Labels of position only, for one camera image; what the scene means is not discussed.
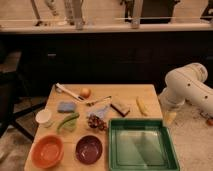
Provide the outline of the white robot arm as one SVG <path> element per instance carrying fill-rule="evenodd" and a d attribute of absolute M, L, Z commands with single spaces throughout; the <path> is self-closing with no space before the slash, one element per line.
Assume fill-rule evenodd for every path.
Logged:
<path fill-rule="evenodd" d="M 208 72 L 200 63 L 190 63 L 169 71 L 166 87 L 159 95 L 164 111 L 180 108 L 186 100 L 213 117 L 213 88 L 205 85 Z"/>

